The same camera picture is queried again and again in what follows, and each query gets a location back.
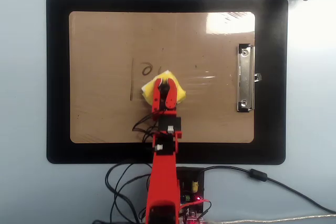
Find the white cable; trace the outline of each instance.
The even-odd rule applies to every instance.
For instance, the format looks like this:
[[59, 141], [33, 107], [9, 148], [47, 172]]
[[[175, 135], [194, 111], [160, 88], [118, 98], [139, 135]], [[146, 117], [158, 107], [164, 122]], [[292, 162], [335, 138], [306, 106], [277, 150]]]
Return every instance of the white cable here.
[[316, 219], [316, 218], [332, 218], [336, 215], [311, 215], [311, 216], [302, 216], [302, 217], [292, 217], [292, 218], [283, 218], [276, 220], [231, 220], [231, 221], [205, 221], [206, 224], [236, 224], [236, 223], [275, 223], [275, 222], [284, 222], [284, 221], [293, 221], [293, 220], [306, 220], [306, 219]]

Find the yellow capacitor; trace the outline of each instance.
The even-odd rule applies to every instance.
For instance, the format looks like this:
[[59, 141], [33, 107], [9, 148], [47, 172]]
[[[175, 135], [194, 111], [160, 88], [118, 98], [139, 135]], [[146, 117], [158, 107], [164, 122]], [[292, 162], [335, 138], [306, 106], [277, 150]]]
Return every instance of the yellow capacitor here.
[[198, 191], [198, 182], [193, 181], [192, 183], [192, 192], [196, 193]]

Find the screw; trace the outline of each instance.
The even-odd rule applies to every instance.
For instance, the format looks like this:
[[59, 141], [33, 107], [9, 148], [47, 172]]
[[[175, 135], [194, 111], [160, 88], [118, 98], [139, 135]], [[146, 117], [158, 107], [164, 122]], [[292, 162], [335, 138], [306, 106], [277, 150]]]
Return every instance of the screw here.
[[246, 49], [243, 49], [241, 54], [243, 56], [248, 56], [248, 51]]

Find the metal clip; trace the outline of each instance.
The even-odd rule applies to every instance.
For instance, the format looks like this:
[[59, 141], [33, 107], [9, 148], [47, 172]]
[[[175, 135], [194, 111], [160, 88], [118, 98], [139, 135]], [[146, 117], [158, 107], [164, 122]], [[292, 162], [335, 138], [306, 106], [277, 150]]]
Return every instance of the metal clip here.
[[261, 81], [261, 74], [254, 73], [255, 48], [250, 44], [238, 46], [238, 112], [254, 109], [255, 82]]

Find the yellow sponge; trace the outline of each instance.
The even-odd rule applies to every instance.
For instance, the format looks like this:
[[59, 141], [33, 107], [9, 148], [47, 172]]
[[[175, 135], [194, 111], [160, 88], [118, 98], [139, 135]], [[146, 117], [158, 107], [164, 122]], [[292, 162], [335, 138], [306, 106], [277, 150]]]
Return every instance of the yellow sponge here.
[[170, 71], [167, 70], [159, 74], [158, 76], [155, 76], [153, 80], [151, 80], [141, 88], [142, 95], [146, 99], [147, 103], [149, 103], [150, 105], [153, 104], [153, 89], [154, 89], [154, 83], [157, 80], [157, 78], [162, 78], [163, 82], [166, 82], [167, 79], [169, 78], [173, 79], [177, 87], [177, 103], [180, 103], [185, 99], [185, 91], [181, 88], [176, 77]]

